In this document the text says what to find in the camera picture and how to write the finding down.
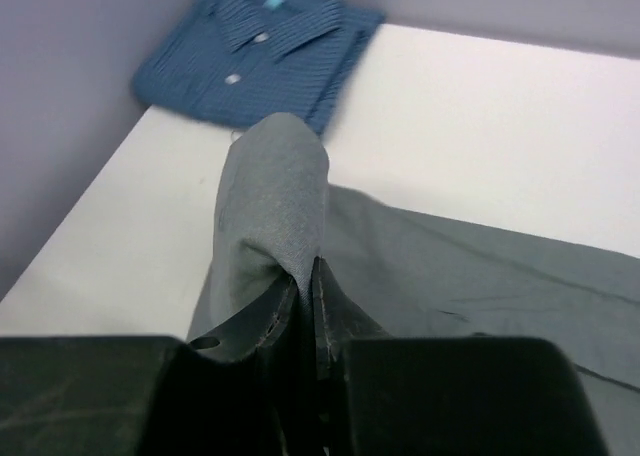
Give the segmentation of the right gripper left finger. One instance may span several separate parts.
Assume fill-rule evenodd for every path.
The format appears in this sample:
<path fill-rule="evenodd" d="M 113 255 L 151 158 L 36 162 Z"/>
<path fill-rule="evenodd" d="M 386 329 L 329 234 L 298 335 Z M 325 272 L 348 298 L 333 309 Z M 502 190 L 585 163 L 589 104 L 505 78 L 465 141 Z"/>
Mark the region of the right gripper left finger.
<path fill-rule="evenodd" d="M 223 381 L 212 386 L 227 404 L 216 427 L 233 455 L 289 455 L 295 446 L 298 288 L 284 275 L 248 306 L 194 339 L 190 346 L 211 360 Z"/>

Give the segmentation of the grey long sleeve shirt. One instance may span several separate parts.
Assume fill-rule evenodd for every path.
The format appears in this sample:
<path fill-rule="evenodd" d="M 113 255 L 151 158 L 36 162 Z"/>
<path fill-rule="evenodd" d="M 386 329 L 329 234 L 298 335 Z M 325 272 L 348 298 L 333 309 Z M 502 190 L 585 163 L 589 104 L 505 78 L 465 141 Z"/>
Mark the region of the grey long sleeve shirt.
<path fill-rule="evenodd" d="M 312 313 L 312 267 L 394 336 L 533 336 L 575 364 L 610 450 L 639 451 L 639 262 L 624 254 L 387 206 L 331 185 L 299 118 L 230 146 L 213 258 L 189 329 L 225 322 L 288 274 Z"/>

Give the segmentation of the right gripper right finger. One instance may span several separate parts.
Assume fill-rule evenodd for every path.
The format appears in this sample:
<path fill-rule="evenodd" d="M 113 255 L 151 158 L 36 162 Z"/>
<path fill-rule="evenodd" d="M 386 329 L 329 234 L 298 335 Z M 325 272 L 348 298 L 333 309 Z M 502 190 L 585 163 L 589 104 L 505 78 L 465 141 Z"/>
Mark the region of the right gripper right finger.
<path fill-rule="evenodd" d="M 334 455 L 335 422 L 341 410 L 336 389 L 338 360 L 345 342 L 384 338 L 388 333 L 340 287 L 328 262 L 317 257 L 311 278 L 316 344 L 316 406 L 324 453 Z"/>

